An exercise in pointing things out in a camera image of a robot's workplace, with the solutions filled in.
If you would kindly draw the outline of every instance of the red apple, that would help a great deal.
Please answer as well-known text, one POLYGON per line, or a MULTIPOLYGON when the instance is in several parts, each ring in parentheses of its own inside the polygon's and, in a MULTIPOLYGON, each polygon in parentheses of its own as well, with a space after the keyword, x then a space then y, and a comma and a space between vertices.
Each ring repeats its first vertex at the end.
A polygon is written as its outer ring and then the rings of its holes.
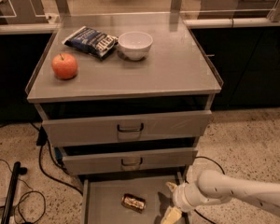
POLYGON ((56 55, 51 66, 57 78, 69 79, 77 75, 77 60, 69 53, 56 55))

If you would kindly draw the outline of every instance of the white bowl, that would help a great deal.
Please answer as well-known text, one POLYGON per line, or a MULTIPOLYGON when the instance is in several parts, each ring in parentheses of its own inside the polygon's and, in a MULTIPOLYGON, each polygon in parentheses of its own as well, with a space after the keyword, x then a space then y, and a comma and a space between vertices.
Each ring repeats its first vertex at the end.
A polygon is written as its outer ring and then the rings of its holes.
POLYGON ((119 50, 133 61, 144 58, 152 45, 151 35, 142 32, 129 32, 119 37, 119 50))

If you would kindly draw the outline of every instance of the drawer front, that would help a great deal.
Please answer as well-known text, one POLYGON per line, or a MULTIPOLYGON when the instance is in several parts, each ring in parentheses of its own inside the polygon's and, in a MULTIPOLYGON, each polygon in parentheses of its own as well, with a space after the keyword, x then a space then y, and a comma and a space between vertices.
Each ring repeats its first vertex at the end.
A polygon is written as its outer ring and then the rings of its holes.
POLYGON ((71 175, 103 174, 191 165, 197 155, 192 147, 133 153, 67 156, 63 163, 71 175))
POLYGON ((203 135, 211 111, 187 111, 101 118, 44 120, 55 147, 83 146, 203 135))

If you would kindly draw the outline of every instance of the wrapper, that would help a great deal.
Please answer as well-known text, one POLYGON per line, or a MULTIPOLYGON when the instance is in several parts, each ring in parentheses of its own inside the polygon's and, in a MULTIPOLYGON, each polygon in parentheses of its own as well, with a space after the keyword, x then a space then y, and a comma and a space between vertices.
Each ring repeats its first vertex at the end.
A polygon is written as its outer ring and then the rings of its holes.
POLYGON ((83 26, 68 36, 63 44, 103 60, 118 44, 118 38, 83 26))

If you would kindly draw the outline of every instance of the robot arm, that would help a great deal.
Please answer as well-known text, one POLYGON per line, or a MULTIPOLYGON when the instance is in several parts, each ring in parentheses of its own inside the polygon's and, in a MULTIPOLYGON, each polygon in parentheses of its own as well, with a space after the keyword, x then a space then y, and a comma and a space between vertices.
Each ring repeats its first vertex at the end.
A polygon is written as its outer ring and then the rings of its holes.
POLYGON ((175 223, 182 212, 199 205, 223 204, 236 198, 280 217, 280 184, 236 179, 217 171, 202 172, 192 183, 167 183, 175 207, 167 210, 163 224, 175 223))

